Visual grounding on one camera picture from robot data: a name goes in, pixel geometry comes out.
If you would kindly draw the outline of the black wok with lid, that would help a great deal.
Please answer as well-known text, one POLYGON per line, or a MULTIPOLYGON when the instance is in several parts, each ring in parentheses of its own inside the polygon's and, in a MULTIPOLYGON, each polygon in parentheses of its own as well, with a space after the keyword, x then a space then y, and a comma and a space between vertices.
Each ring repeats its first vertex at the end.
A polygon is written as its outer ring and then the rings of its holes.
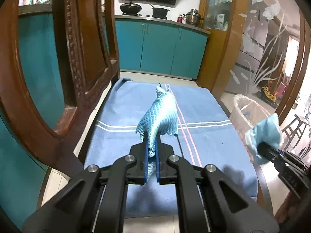
POLYGON ((142 7, 136 3, 133 3, 132 0, 126 0, 125 3, 120 5, 120 10, 122 15, 138 15, 142 10, 142 7))

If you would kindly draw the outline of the etched glass sliding door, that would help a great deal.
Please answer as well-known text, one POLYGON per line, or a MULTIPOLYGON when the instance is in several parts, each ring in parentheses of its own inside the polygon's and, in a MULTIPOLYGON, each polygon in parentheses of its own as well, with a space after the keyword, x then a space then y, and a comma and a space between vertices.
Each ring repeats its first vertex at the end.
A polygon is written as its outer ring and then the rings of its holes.
POLYGON ((239 15, 242 32, 239 52, 231 60, 228 81, 220 101, 233 110, 233 97, 245 95, 263 106, 269 113, 281 113, 284 101, 293 87, 299 53, 304 43, 305 17, 295 0, 247 0, 239 15), (277 98, 275 104, 263 101, 262 87, 277 98))

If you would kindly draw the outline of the carved wooden chair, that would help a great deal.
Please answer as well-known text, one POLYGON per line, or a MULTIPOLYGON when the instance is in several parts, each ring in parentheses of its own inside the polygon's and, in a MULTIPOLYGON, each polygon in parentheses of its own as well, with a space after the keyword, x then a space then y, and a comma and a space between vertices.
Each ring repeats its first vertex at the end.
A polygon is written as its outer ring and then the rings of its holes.
POLYGON ((54 128, 39 114, 22 71, 17 0, 1 0, 1 118, 37 160, 69 177, 87 120, 120 77, 114 0, 53 0, 54 37, 65 108, 54 128))

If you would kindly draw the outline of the red small canister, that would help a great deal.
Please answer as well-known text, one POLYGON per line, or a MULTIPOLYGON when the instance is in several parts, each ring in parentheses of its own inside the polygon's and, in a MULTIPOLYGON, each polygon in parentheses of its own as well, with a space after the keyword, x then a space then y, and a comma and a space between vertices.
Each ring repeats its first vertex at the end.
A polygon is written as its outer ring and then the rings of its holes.
POLYGON ((183 16, 182 16, 182 14, 180 14, 180 15, 178 16, 177 22, 178 22, 178 23, 182 23, 182 21, 183 21, 183 16))

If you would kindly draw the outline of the black cooking pot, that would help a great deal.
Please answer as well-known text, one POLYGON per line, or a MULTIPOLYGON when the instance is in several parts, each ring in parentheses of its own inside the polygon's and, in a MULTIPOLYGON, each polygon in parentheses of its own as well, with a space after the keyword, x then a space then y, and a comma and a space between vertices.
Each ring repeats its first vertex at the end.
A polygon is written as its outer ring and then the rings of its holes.
POLYGON ((161 18, 161 19, 167 19, 167 14, 170 10, 168 9, 163 9, 163 8, 160 8, 160 7, 155 7, 153 5, 151 5, 151 8, 152 8, 152 17, 154 18, 161 18))

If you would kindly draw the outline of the white plastic laundry basket bin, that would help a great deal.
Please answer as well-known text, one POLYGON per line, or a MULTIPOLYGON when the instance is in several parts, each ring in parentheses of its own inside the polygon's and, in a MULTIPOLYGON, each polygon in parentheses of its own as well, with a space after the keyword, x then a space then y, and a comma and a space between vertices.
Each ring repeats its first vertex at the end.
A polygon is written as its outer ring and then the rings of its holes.
POLYGON ((255 100, 242 94, 233 97, 233 110, 229 119, 245 147, 245 133, 269 116, 270 113, 255 100))

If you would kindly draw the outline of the teal kitchen base cabinets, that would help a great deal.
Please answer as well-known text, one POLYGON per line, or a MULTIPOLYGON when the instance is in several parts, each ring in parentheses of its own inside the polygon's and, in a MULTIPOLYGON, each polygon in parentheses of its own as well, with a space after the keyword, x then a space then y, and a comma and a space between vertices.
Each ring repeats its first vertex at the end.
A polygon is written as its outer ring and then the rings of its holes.
MULTIPOLYGON (((116 37, 125 70, 193 78, 203 57, 207 36, 183 26, 118 20, 116 37)), ((53 16, 42 13, 17 21, 19 54, 30 96, 48 127, 65 109, 53 16)), ((1 121, 1 207, 16 227, 35 211, 47 167, 35 160, 1 121)))

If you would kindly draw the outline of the blue scaly cleaning cloth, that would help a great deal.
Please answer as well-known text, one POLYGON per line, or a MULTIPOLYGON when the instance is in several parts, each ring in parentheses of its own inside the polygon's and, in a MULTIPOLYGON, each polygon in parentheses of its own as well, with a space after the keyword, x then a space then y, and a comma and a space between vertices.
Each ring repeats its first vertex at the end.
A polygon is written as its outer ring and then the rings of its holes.
POLYGON ((156 136, 157 135, 178 135, 178 114, 176 100, 170 90, 156 87, 156 99, 151 107, 144 114, 136 127, 136 133, 141 139, 147 136, 147 172, 149 179, 156 170, 156 136))

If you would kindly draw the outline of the blue striped table cloth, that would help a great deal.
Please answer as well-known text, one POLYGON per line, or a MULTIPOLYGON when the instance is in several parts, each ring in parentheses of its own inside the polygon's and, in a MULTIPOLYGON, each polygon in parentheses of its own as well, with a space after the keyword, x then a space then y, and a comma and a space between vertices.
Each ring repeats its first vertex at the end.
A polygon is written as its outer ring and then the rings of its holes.
MULTIPOLYGON (((163 135, 175 154, 195 166, 213 164, 231 178, 252 199, 258 180, 235 128, 210 91, 200 87, 162 84, 172 91, 178 112, 178 135, 163 135)), ((156 84, 120 79, 95 121, 85 166, 104 167, 130 152, 141 139, 136 127, 156 98, 156 84)), ((177 214, 173 185, 160 185, 151 176, 145 185, 128 188, 125 215, 133 217, 177 214)))

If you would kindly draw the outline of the wooden glass display cabinet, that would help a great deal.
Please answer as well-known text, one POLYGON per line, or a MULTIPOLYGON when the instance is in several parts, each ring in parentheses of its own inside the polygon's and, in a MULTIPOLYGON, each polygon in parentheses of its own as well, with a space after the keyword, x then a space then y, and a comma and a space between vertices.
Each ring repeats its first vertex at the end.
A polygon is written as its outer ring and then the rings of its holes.
POLYGON ((198 73, 199 86, 212 90, 230 22, 232 0, 200 0, 199 27, 210 32, 198 73))

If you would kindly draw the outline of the light blue cloth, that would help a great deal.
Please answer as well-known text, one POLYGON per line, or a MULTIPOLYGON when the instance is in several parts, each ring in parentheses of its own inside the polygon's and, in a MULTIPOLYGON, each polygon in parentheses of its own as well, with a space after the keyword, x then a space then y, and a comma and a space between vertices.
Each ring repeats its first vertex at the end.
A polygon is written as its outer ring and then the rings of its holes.
POLYGON ((246 148, 253 156, 253 160, 257 165, 268 163, 268 160, 259 154, 257 147, 262 142, 265 142, 275 150, 278 150, 283 145, 284 139, 277 113, 273 113, 247 131, 245 133, 245 142, 246 148))

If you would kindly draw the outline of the wooden stool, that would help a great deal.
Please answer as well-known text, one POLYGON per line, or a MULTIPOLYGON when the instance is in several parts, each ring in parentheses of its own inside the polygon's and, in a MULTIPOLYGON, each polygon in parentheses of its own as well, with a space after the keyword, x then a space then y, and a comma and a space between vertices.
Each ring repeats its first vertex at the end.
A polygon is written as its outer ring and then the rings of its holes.
POLYGON ((282 132, 285 134, 283 151, 296 148, 309 127, 310 125, 306 118, 294 114, 294 119, 282 129, 282 132))

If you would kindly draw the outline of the yellow toy vehicle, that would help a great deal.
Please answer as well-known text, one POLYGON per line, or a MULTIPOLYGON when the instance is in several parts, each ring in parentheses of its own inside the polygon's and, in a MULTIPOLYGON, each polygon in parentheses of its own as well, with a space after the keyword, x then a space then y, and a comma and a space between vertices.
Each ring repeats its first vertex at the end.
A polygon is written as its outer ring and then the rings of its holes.
POLYGON ((260 93, 261 93, 261 96, 260 98, 267 102, 267 103, 271 103, 271 104, 275 104, 276 103, 276 96, 274 94, 272 94, 270 91, 269 91, 269 87, 268 86, 264 86, 261 88, 260 90, 260 93))

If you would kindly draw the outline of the steel stock pot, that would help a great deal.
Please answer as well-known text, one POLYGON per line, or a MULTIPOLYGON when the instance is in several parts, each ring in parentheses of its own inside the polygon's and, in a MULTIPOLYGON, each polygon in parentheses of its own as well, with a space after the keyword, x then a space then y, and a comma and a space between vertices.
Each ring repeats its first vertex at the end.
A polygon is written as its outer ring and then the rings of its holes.
POLYGON ((191 9, 187 14, 184 14, 185 20, 187 24, 193 25, 197 27, 203 18, 198 13, 197 9, 191 9))

